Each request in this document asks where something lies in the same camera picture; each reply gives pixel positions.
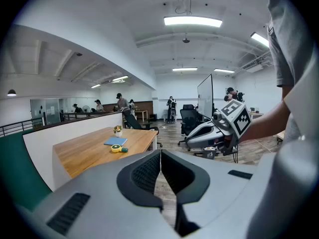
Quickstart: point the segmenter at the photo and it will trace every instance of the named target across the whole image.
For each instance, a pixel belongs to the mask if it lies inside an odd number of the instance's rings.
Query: white partition wall
[[[23,139],[35,168],[48,187],[54,191],[69,181],[70,176],[53,153],[53,146],[116,125],[123,125],[122,113],[50,127],[25,134]]]

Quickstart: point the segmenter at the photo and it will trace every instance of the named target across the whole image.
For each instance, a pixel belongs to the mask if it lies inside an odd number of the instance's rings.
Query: wood floor
[[[162,143],[163,149],[176,150],[189,155],[193,155],[195,152],[200,151],[200,149],[191,149],[191,151],[187,151],[185,143],[181,143],[180,146],[177,145],[178,141],[184,140],[184,136],[181,136],[180,132],[180,120],[170,124],[163,122],[163,120],[158,120],[157,122],[153,122],[151,126],[157,126],[159,128],[158,142]],[[256,165],[262,155],[277,152],[279,148],[280,145],[277,145],[277,140],[273,136],[243,142],[239,145],[238,163]],[[215,157],[215,160],[234,162],[232,155],[219,155],[218,157]],[[164,204],[162,215],[173,227],[176,217],[176,195],[171,190],[162,173],[159,174],[156,181],[154,195],[162,199]]]

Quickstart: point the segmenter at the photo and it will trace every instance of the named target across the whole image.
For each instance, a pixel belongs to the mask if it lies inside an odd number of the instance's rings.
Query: office chair
[[[132,127],[133,129],[138,129],[138,130],[151,130],[154,129],[155,131],[158,132],[159,134],[159,128],[157,126],[153,126],[150,127],[151,123],[144,123],[143,125],[145,126],[145,128],[142,128],[142,126],[140,125],[140,123],[138,123],[138,121],[135,119],[135,117],[132,114],[128,114],[126,112],[123,112],[125,115],[125,119],[126,119],[126,123],[128,127]]]
[[[183,109],[180,110],[180,115],[182,119],[181,133],[189,135],[189,133],[199,125],[197,121],[197,111],[194,109],[194,105],[183,105]]]

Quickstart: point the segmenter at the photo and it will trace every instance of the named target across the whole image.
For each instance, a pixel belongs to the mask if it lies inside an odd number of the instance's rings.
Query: white table
[[[250,115],[250,119],[253,120],[253,119],[261,117],[264,114],[249,113],[249,115]]]
[[[148,119],[148,111],[135,111],[135,113],[142,113],[142,118],[143,118],[143,122],[144,122],[144,113],[146,113],[146,119]]]
[[[165,116],[167,117],[167,115],[168,115],[168,109],[164,110],[164,112],[163,112],[163,120],[164,120],[164,122],[166,120]],[[175,115],[174,119],[175,119],[175,122],[177,122],[177,114]]]

